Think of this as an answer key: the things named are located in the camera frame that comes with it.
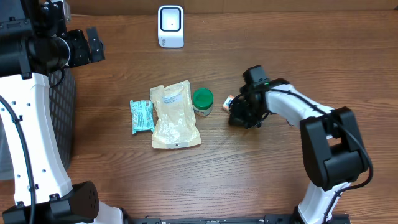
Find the orange tissue packet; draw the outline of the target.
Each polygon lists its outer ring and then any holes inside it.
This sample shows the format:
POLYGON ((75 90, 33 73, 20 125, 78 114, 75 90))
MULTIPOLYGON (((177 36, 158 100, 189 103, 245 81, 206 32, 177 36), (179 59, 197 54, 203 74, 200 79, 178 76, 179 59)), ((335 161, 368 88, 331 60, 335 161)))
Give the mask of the orange tissue packet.
POLYGON ((228 97, 227 97, 227 99, 224 101, 224 103, 223 103, 223 109, 226 111, 226 112, 228 112, 228 113, 230 113, 230 109, 229 109, 229 106, 230 106, 230 104, 231 104, 231 102, 234 100, 234 96, 233 95, 229 95, 228 97))

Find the green lid jar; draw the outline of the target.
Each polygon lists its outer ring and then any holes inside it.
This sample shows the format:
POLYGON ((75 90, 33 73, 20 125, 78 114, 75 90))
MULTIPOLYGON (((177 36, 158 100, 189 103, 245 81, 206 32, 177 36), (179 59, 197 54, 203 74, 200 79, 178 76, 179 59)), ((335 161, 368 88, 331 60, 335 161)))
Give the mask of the green lid jar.
POLYGON ((194 112, 200 116, 208 116, 212 112, 213 102, 213 93, 207 88, 197 89, 192 97, 194 112))

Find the beige powder pouch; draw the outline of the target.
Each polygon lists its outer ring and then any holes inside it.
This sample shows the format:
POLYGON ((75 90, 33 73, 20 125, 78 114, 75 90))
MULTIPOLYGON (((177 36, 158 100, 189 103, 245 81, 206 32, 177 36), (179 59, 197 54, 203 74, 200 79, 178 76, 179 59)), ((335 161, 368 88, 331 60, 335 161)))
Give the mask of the beige powder pouch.
POLYGON ((152 134, 152 147, 181 149, 201 144, 188 80, 150 89, 157 122, 152 134))

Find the teal snack packet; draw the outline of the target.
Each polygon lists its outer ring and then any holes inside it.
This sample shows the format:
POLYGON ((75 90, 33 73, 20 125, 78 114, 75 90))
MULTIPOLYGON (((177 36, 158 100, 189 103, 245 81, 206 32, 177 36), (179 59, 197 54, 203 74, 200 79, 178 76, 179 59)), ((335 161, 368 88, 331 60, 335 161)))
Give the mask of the teal snack packet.
POLYGON ((155 131, 153 104, 150 100, 130 101, 132 134, 141 131, 155 131))

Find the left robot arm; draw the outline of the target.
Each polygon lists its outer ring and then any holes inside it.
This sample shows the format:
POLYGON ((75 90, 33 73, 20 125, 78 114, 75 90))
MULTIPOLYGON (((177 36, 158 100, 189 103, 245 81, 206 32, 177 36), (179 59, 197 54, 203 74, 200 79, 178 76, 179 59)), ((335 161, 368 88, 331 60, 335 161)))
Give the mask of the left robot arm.
POLYGON ((94 183, 73 184, 50 114, 49 75, 104 60, 95 28, 66 28, 66 1, 1 2, 1 119, 14 171, 5 223, 127 223, 100 201, 94 183))

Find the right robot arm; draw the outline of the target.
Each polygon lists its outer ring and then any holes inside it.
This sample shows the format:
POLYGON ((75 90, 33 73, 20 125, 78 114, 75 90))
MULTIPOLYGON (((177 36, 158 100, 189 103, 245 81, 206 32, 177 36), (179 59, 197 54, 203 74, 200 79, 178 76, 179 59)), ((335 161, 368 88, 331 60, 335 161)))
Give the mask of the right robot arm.
POLYGON ((368 185, 374 175, 353 111, 319 104, 287 80, 271 80, 261 65, 248 68, 243 78, 245 84, 229 104, 229 124, 252 129, 270 114, 283 117, 300 130, 310 179, 292 214, 266 215, 264 223, 349 223, 346 215, 333 217, 333 209, 344 192, 368 185))

